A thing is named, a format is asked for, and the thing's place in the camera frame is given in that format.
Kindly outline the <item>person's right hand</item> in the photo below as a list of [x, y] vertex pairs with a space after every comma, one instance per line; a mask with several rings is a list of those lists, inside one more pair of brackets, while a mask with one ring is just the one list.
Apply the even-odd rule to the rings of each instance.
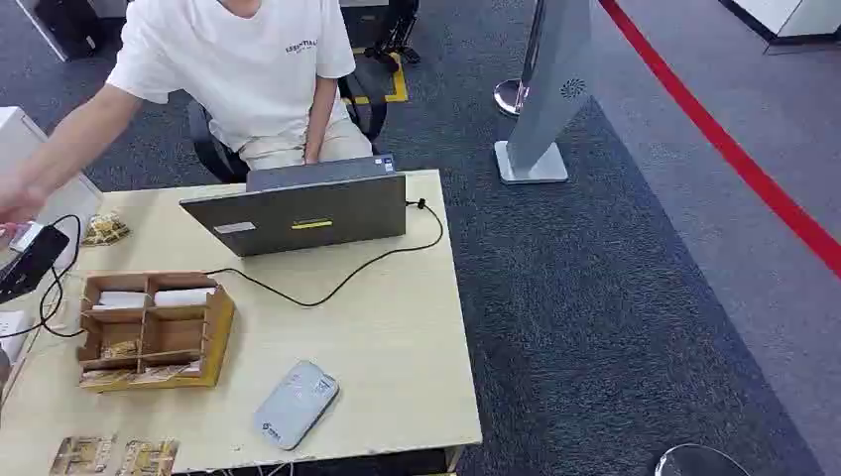
[[51, 192], [48, 181], [24, 169], [1, 177], [1, 226], [12, 227], [37, 217]]

